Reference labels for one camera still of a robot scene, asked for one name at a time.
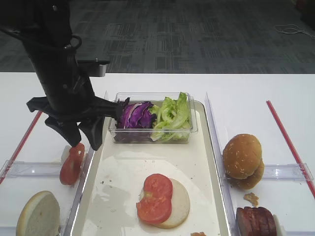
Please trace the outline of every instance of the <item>sausage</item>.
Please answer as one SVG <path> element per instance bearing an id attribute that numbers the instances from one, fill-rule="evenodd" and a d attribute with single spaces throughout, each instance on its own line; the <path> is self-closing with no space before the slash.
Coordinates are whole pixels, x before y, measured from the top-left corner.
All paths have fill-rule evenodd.
<path id="1" fill-rule="evenodd" d="M 246 207 L 244 207 L 244 211 L 245 211 L 245 214 L 248 215 L 248 218 L 251 222 L 253 236 L 260 236 L 260 227 L 259 227 L 259 223 L 256 219 L 256 216 L 254 214 L 253 208 L 246 206 Z"/>
<path id="2" fill-rule="evenodd" d="M 260 208 L 253 208 L 253 211 L 260 227 L 260 235 L 269 236 L 269 227 L 265 211 Z"/>
<path id="3" fill-rule="evenodd" d="M 277 236 L 276 223 L 275 223 L 274 217 L 272 216 L 271 212 L 264 207 L 258 207 L 258 209 L 261 209 L 261 211 L 265 212 L 265 216 L 266 216 L 267 222 L 268 222 L 269 236 Z"/>
<path id="4" fill-rule="evenodd" d="M 252 225 L 250 219 L 248 215 L 245 214 L 245 210 L 240 207 L 236 210 L 236 222 L 242 236 L 254 236 L 252 233 Z"/>

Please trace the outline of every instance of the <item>black robotic arm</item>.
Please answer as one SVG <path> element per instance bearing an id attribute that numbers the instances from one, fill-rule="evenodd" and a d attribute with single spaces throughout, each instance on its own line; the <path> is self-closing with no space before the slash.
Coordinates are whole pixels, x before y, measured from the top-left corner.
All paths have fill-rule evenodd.
<path id="1" fill-rule="evenodd" d="M 105 117 L 119 119 L 125 103 L 95 96 L 75 58 L 81 38 L 72 34 L 69 20 L 67 0 L 6 0 L 0 6 L 0 30 L 22 41 L 46 94 L 31 99 L 29 110 L 46 113 L 46 125 L 73 147 L 81 141 L 81 129 L 97 150 Z"/>

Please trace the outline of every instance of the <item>hamburger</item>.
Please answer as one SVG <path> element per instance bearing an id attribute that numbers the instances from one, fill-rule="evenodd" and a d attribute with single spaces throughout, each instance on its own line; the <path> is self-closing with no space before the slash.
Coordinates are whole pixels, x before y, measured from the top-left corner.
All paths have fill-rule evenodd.
<path id="1" fill-rule="evenodd" d="M 259 140 L 251 134 L 234 136 L 223 150 L 225 173 L 241 189 L 252 189 L 264 173 Z"/>

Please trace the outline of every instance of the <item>green lettuce leaf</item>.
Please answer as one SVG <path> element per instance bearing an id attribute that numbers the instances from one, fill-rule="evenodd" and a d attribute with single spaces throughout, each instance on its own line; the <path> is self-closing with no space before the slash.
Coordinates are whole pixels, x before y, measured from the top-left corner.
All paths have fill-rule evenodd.
<path id="1" fill-rule="evenodd" d="M 168 124 L 169 123 L 167 121 L 162 121 L 160 123 L 157 123 L 156 126 L 153 128 L 153 130 L 163 129 Z M 156 141 L 156 140 L 159 140 L 160 138 L 162 138 L 162 136 L 164 134 L 165 133 L 163 131 L 161 131 L 161 132 L 153 132 L 150 137 L 151 137 L 152 141 Z"/>
<path id="2" fill-rule="evenodd" d="M 176 115 L 176 101 L 166 97 L 162 103 L 161 116 L 163 121 L 171 122 Z"/>
<path id="3" fill-rule="evenodd" d="M 159 106 L 157 105 L 153 105 L 152 107 L 149 108 L 149 112 L 153 115 L 153 114 L 158 114 L 159 112 Z"/>
<path id="4" fill-rule="evenodd" d="M 163 134 L 163 136 L 161 137 L 161 141 L 166 143 L 167 141 L 169 141 L 170 139 L 172 139 L 175 136 L 175 133 L 166 133 Z"/>
<path id="5" fill-rule="evenodd" d="M 188 121 L 185 121 L 183 126 L 181 127 L 182 129 L 190 129 L 190 125 Z M 173 139 L 174 140 L 186 140 L 189 138 L 189 133 L 181 133 L 181 132 L 176 132 L 174 133 Z"/>
<path id="6" fill-rule="evenodd" d="M 189 118 L 189 109 L 187 105 L 187 96 L 181 92 L 177 100 L 177 114 L 165 129 L 179 129 Z"/>

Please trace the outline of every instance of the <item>tomato slice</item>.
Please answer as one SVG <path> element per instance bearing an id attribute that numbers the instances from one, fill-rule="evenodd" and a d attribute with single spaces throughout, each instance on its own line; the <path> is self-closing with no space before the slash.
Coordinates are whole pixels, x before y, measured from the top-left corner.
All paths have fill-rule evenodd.
<path id="1" fill-rule="evenodd" d="M 69 157 L 64 162 L 59 179 L 64 185 L 73 185 L 79 178 L 81 172 L 81 164 L 84 156 L 84 145 L 79 143 L 76 147 L 72 147 L 69 151 Z"/>
<path id="2" fill-rule="evenodd" d="M 144 197 L 136 204 L 138 217 L 147 224 L 159 224 L 172 213 L 171 199 L 167 197 Z"/>
<path id="3" fill-rule="evenodd" d="M 144 181 L 144 197 L 136 204 L 138 217 L 147 224 L 159 224 L 172 213 L 172 181 L 161 174 L 153 174 Z"/>
<path id="4" fill-rule="evenodd" d="M 166 196 L 172 198 L 173 184 L 168 177 L 161 174 L 153 174 L 144 181 L 143 190 L 152 193 L 155 197 Z"/>

